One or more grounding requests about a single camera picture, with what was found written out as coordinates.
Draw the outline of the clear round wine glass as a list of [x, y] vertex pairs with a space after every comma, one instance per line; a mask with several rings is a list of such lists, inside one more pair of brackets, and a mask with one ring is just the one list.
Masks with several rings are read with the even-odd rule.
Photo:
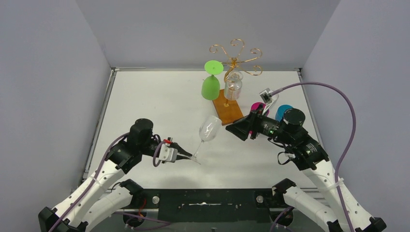
[[198, 160], [198, 154], [202, 144], [210, 142], [215, 139], [219, 129], [222, 127], [222, 121], [217, 116], [208, 116], [199, 128], [198, 135], [200, 143], [198, 144], [191, 160], [201, 165]]

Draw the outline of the clear patterned wine glass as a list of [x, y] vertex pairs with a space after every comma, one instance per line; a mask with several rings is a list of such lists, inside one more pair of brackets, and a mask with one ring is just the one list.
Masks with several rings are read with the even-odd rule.
[[226, 79], [224, 96], [229, 101], [236, 101], [240, 97], [243, 74], [240, 71], [231, 71]]

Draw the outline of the green plastic wine glass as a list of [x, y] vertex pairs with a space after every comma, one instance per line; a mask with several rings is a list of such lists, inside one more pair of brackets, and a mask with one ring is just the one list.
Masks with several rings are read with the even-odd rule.
[[213, 101], [219, 97], [220, 82], [216, 75], [223, 72], [223, 64], [216, 60], [210, 60], [204, 65], [209, 76], [203, 81], [201, 95], [204, 99]]

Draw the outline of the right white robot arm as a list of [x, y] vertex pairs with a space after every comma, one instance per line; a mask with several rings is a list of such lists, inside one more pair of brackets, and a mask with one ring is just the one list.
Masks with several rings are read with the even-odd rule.
[[323, 195], [324, 205], [304, 193], [293, 181], [284, 179], [272, 187], [273, 196], [316, 222], [326, 232], [381, 232], [387, 225], [380, 217], [373, 217], [353, 197], [336, 172], [319, 142], [303, 128], [306, 117], [299, 109], [287, 109], [280, 121], [254, 110], [226, 130], [241, 139], [255, 139], [264, 135], [281, 146], [288, 160], [293, 162]]

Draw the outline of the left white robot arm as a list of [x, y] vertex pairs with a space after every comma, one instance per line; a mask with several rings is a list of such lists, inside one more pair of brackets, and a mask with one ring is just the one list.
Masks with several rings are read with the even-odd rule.
[[160, 141], [153, 134], [151, 120], [138, 119], [128, 133], [109, 145], [93, 174], [65, 200], [38, 214], [41, 231], [89, 232], [117, 210], [143, 201], [143, 188], [131, 179], [120, 182], [109, 194], [106, 191], [140, 163], [144, 155], [152, 157], [156, 167], [177, 160], [196, 160], [170, 138]]

